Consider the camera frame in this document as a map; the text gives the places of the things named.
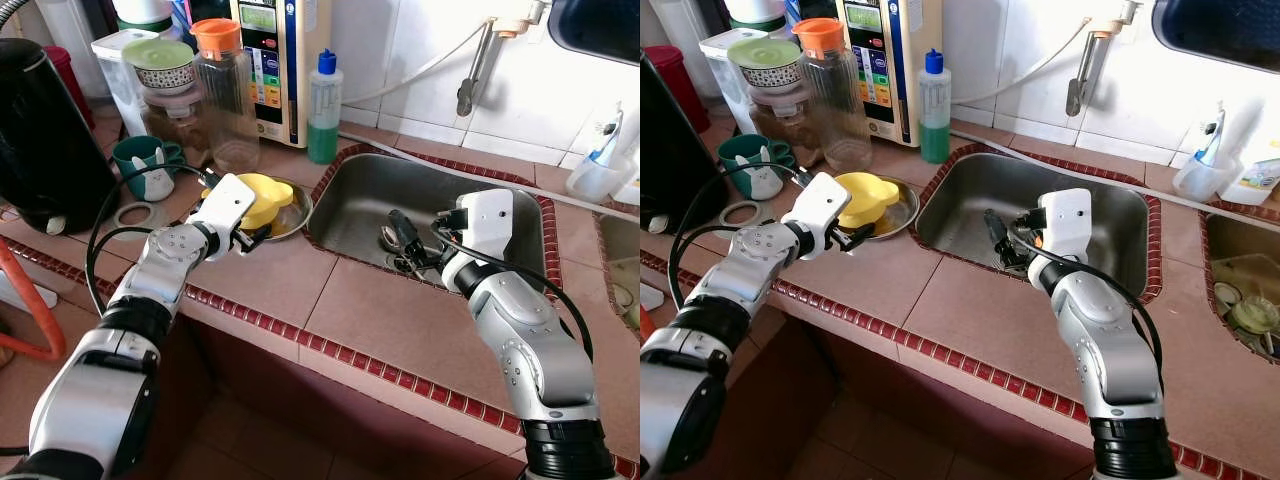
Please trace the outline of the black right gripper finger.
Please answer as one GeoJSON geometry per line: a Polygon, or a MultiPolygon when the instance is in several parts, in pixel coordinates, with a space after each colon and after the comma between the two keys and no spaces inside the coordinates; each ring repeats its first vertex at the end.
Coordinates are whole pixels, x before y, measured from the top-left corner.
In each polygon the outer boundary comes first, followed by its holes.
{"type": "Polygon", "coordinates": [[[393,252],[411,264],[420,264],[421,241],[410,219],[399,209],[393,209],[388,212],[388,221],[387,243],[393,252]]]}
{"type": "Polygon", "coordinates": [[[1015,264],[1015,248],[1009,239],[1007,228],[1002,219],[992,210],[984,210],[984,224],[993,243],[995,252],[1001,264],[1015,264]]]}

